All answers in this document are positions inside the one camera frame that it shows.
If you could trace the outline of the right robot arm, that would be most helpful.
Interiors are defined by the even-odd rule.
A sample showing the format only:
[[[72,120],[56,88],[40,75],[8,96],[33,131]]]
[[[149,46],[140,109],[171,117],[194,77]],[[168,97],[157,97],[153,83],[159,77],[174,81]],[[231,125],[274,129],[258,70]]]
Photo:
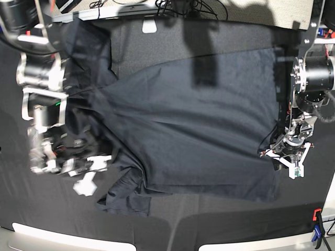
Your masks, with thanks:
[[[80,19],[56,24],[50,10],[49,1],[1,1],[1,39],[20,52],[16,83],[29,123],[30,169],[91,179],[117,152],[93,108],[110,73],[110,37]]]

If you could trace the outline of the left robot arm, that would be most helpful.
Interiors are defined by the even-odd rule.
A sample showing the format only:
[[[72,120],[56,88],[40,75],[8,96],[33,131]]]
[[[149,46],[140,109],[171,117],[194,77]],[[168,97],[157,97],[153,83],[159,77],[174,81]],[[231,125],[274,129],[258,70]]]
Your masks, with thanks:
[[[313,144],[308,141],[316,121],[333,123],[322,106],[334,103],[334,1],[314,1],[308,29],[293,59],[284,114],[261,157],[272,159],[274,169],[288,169],[291,179],[304,176],[304,160]]]

